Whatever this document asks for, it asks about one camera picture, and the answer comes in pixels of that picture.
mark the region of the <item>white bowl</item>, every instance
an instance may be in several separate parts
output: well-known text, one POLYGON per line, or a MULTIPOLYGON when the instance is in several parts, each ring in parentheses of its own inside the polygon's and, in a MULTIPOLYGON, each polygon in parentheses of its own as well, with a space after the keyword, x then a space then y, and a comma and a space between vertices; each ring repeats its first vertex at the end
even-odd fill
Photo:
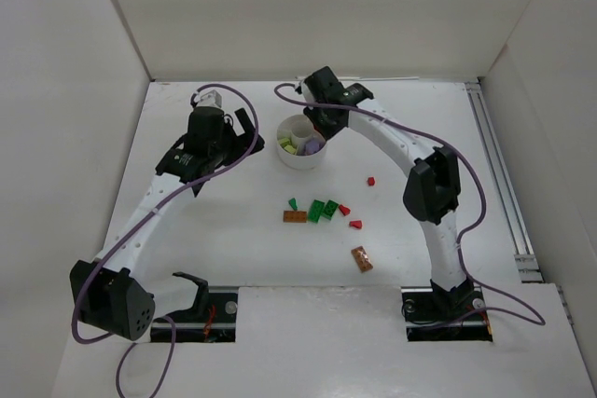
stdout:
POLYGON ((324 136, 316 130, 313 130, 312 137, 316 138, 324 145, 318 152, 311 154, 310 156, 298 156, 295 154, 290 154, 284 150, 280 144, 278 144, 278 141, 280 139, 284 139, 284 137, 291 139, 293 142, 297 142, 296 135, 294 136, 294 139, 292 138, 293 135, 291 135, 291 130, 300 128, 301 122, 304 122, 305 120, 311 123, 311 121, 304 115, 291 116, 280 123, 280 126, 278 126, 278 131, 276 132, 276 150, 278 152, 278 156, 285 165, 289 166, 290 168, 294 168, 295 170, 310 170, 315 168, 324 159, 327 151, 326 139, 324 139, 324 136))

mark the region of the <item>small red object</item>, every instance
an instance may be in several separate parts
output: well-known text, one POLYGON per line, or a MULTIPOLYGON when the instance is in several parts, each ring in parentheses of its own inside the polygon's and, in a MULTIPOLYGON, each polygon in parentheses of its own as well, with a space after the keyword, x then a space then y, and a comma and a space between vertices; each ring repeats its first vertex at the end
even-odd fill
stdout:
POLYGON ((351 209, 349 209, 348 207, 345 207, 343 205, 339 205, 338 209, 344 216, 346 216, 347 214, 349 214, 351 212, 351 209))

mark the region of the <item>brown block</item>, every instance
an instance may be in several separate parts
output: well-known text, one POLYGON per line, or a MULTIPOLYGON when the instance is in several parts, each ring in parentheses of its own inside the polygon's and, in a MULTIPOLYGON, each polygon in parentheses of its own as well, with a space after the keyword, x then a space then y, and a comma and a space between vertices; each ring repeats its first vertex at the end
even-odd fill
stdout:
POLYGON ((356 264, 358 265, 358 268, 361 269, 361 272, 367 272, 368 270, 373 269, 373 265, 371 265, 367 252, 365 252, 363 246, 352 249, 351 254, 353 254, 354 261, 356 261, 356 264))
POLYGON ((306 223, 307 212, 295 212, 293 210, 284 211, 284 222, 285 223, 306 223))

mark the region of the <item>toy piece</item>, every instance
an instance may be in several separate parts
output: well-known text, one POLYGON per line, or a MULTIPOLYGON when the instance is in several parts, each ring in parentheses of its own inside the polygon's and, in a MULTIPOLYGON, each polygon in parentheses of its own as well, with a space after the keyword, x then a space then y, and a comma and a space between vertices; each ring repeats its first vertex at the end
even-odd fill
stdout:
POLYGON ((324 203, 321 200, 314 200, 313 204, 311 204, 311 208, 309 209, 309 215, 307 216, 307 219, 312 223, 317 224, 323 210, 324 203))
POLYGON ((284 222, 285 223, 306 223, 307 212, 296 212, 294 210, 284 211, 284 222))
POLYGON ((334 213, 336 212, 337 209, 338 209, 338 202, 329 200, 326 204, 326 207, 324 207, 323 211, 321 212, 321 215, 325 219, 331 220, 332 216, 334 215, 334 213))
POLYGON ((319 152, 321 145, 317 139, 312 139, 305 144, 305 156, 310 156, 319 152))
POLYGON ((290 153, 290 154, 292 154, 292 155, 295 155, 295 154, 297 154, 297 148, 295 148, 295 147, 294 147, 292 144, 287 144, 287 145, 284 147, 284 151, 285 151, 286 153, 290 153))
POLYGON ((348 207, 343 206, 342 204, 338 206, 340 212, 346 216, 347 214, 350 214, 351 209, 349 209, 348 207))
POLYGON ((282 148, 286 148, 290 144, 290 139, 288 137, 283 137, 278 141, 278 145, 282 148))
POLYGON ((361 269, 361 272, 367 272, 368 270, 373 269, 373 265, 371 265, 367 252, 365 252, 363 246, 352 249, 351 254, 353 254, 354 261, 356 262, 358 268, 361 269))

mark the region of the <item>purple object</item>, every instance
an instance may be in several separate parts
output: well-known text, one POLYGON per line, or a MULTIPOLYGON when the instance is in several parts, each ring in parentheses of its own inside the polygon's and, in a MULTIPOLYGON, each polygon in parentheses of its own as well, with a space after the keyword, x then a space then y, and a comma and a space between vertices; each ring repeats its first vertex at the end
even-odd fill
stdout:
POLYGON ((321 145, 317 139, 312 139, 305 144, 305 156, 315 154, 321 149, 321 145))

